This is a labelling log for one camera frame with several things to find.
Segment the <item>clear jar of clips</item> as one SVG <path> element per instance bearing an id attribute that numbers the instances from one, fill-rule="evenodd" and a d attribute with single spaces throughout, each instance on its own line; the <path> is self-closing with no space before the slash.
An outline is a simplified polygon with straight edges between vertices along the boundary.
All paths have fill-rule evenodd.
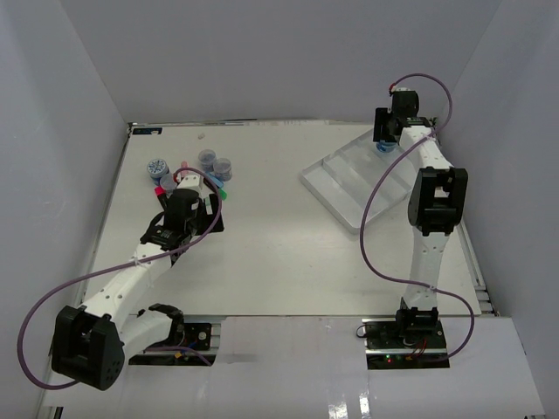
<path id="1" fill-rule="evenodd" d="M 159 185 L 166 193 L 170 193 L 176 189 L 177 183 L 174 176 L 168 173 L 160 178 Z"/>

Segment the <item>clear jar blue clips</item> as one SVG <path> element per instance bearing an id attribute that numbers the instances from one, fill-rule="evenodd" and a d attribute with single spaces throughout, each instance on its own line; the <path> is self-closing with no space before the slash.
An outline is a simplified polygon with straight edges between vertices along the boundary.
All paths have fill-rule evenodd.
<path id="1" fill-rule="evenodd" d="M 214 176 L 221 182 L 228 182 L 232 179 L 232 165 L 227 158 L 217 158 L 213 162 Z"/>

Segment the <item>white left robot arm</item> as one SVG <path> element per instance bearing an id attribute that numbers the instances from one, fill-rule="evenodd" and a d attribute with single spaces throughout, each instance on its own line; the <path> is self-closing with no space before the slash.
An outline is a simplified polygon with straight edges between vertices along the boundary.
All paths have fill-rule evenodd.
<path id="1" fill-rule="evenodd" d="M 155 303 L 133 310 L 193 244 L 224 230 L 218 193 L 202 198 L 176 189 L 149 223 L 129 264 L 79 307 L 65 306 L 55 321 L 52 370 L 98 390 L 110 388 L 125 362 L 151 347 L 183 342 L 183 312 Z"/>

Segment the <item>blue-white labelled slime jar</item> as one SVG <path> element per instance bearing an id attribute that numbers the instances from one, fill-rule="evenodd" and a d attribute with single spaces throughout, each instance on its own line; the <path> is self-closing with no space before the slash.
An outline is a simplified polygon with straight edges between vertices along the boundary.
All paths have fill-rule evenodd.
<path id="1" fill-rule="evenodd" d="M 397 150 L 398 144 L 396 142 L 378 141 L 376 143 L 376 149 L 381 153 L 391 153 Z"/>

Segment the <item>green cap black highlighter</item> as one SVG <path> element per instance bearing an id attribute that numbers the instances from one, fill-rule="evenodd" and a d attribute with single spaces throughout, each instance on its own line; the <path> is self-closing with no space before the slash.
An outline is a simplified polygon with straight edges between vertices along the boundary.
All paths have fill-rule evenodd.
<path id="1" fill-rule="evenodd" d="M 226 200 L 227 197 L 228 197 L 228 195 L 227 195 L 227 193 L 226 193 L 226 191 L 225 191 L 224 189 L 219 189 L 217 193 L 219 194 L 219 196 L 220 196 L 223 200 Z"/>

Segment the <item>clear jar dark clips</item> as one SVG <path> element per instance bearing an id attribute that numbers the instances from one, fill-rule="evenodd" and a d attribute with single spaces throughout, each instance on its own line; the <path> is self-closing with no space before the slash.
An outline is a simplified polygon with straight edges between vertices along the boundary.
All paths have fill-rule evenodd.
<path id="1" fill-rule="evenodd" d="M 204 149 L 198 154 L 198 162 L 200 167 L 205 172 L 213 170 L 214 162 L 217 159 L 217 154 L 212 149 Z"/>

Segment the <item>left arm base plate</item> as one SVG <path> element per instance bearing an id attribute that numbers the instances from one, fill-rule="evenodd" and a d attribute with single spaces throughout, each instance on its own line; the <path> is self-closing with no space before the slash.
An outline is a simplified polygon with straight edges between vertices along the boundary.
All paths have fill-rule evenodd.
<path id="1" fill-rule="evenodd" d="M 210 323 L 133 322 L 120 335 L 126 355 L 151 352 L 188 352 L 210 349 Z"/>

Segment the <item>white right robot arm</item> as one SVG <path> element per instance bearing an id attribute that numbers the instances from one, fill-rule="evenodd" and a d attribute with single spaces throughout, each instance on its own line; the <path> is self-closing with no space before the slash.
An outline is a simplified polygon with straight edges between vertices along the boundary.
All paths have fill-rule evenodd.
<path id="1" fill-rule="evenodd" d="M 373 141 L 378 148 L 401 146 L 417 171 L 407 209 L 413 232 L 410 279 L 390 330 L 403 347 L 441 351 L 445 339 L 436 289 L 446 244 L 462 219 L 468 174 L 443 156 L 431 123 L 418 115 L 418 94 L 394 88 L 390 96 L 391 107 L 376 110 Z"/>

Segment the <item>pink cap black highlighter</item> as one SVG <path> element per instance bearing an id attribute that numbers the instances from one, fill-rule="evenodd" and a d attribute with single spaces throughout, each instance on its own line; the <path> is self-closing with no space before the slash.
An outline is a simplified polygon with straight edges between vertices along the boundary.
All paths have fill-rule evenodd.
<path id="1" fill-rule="evenodd" d="M 162 209 L 166 210 L 168 207 L 168 197 L 166 190 L 161 186 L 157 186 L 156 188 L 154 188 L 154 192 L 158 202 L 161 204 Z"/>

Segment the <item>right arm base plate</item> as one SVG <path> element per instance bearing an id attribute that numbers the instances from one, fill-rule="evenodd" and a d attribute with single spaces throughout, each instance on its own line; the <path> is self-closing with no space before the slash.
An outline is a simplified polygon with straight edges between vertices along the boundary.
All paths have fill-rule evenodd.
<path id="1" fill-rule="evenodd" d="M 446 354 L 447 346 L 441 322 L 435 327 L 401 331 L 395 320 L 364 321 L 355 331 L 365 340 L 368 354 Z"/>

